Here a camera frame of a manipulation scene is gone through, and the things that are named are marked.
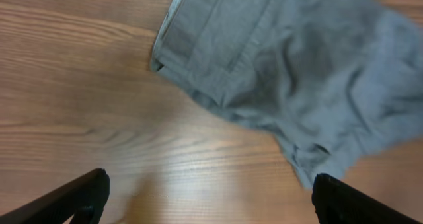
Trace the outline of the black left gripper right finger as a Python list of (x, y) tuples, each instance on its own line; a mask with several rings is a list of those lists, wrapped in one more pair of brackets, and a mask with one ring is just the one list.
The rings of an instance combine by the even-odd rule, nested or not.
[(421, 224), (324, 173), (315, 177), (311, 199), (320, 224)]

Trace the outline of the grey shorts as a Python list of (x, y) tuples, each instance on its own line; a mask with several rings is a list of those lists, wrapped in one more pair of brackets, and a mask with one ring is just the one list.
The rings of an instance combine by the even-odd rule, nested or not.
[(173, 0), (151, 68), (274, 135), (307, 188), (422, 136), (422, 31), (377, 0)]

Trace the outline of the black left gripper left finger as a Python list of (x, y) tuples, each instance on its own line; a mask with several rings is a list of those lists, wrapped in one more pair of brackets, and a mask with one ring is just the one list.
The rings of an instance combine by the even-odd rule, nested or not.
[(110, 178), (96, 168), (32, 202), (1, 216), (6, 224), (98, 224), (110, 195)]

